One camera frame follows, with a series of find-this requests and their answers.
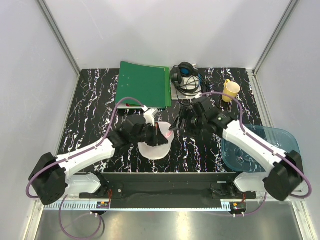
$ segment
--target green folder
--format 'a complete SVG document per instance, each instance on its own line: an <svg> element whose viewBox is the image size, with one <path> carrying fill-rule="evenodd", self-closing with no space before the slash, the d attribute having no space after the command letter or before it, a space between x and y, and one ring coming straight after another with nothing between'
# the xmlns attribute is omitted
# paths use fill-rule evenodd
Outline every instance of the green folder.
<svg viewBox="0 0 320 240"><path fill-rule="evenodd" d="M170 68L147 66L122 61L115 102L125 97L139 100L149 108L171 107ZM137 108L133 100L125 100L120 108Z"/></svg>

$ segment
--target blue plastic tub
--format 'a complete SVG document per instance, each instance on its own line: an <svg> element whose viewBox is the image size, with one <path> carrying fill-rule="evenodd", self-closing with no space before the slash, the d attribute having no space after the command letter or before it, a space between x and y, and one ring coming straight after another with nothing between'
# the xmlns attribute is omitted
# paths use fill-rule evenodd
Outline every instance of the blue plastic tub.
<svg viewBox="0 0 320 240"><path fill-rule="evenodd" d="M285 150L287 153L292 150L300 154L297 140L291 133L272 127L245 125L253 133L266 140L277 148ZM222 159L228 168L235 172L265 172L265 169L250 155L233 143L222 139L221 141Z"/></svg>

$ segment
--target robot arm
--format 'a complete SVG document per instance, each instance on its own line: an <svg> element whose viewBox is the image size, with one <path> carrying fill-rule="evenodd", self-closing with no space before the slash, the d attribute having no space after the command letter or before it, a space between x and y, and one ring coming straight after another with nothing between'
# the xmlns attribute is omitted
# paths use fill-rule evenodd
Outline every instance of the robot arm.
<svg viewBox="0 0 320 240"><path fill-rule="evenodd" d="M158 123L155 122L158 113L157 109L152 108L143 116L128 117L120 127L110 132L107 138L103 137L74 152L56 157L50 152L44 154L32 171L29 181L46 166L59 163L44 171L32 182L41 202L44 205L52 204L64 194L89 193L104 196L108 189L105 185L108 183L101 174L76 173L99 161L112 158L131 144L146 143L151 147L167 144L168 140L158 130Z"/></svg>
<svg viewBox="0 0 320 240"><path fill-rule="evenodd" d="M171 130L174 129L184 129L191 136L202 130L217 134L259 162L266 172L244 172L234 180L234 185L240 192L267 191L275 199L284 201L302 183L302 177L277 156L286 158L303 172L301 156L297 152L288 153L268 143L241 126L228 112L214 107L208 97L194 99L191 106L184 106L171 126Z"/></svg>

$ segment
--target headphones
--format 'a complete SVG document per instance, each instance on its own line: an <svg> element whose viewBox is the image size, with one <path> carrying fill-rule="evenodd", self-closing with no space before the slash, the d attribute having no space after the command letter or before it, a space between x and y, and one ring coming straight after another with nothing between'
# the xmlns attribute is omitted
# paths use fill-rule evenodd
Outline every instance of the headphones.
<svg viewBox="0 0 320 240"><path fill-rule="evenodd" d="M187 94L192 94L199 88L199 86L195 89L185 89L180 87L182 78L188 78L191 76L199 78L199 71L195 69L194 66L192 66L190 63L185 61L180 63L178 67L174 66L170 71L170 79L175 88Z"/></svg>

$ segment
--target black marble table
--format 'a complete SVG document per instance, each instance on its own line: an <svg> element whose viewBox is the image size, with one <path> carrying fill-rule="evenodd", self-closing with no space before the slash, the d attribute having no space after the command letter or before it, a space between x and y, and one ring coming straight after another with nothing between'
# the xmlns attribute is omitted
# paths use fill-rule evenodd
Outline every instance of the black marble table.
<svg viewBox="0 0 320 240"><path fill-rule="evenodd" d="M243 123L262 125L254 94L245 68L200 68L199 72L212 82L215 91L222 92L226 79L237 82L241 91L237 99L242 104ZM85 147L100 139L107 130L118 84L119 69L83 69L73 98L58 154L65 154ZM211 96L212 102L224 111L238 116L236 103L220 101ZM158 121L173 123L181 104L172 101L172 107L161 110ZM132 114L140 110L119 110L112 129L121 125ZM85 171L105 173L206 173L225 172L222 159L221 139L206 132L195 138L178 132L169 154L160 160L149 160L141 156L137 145L111 159L103 160Z"/></svg>

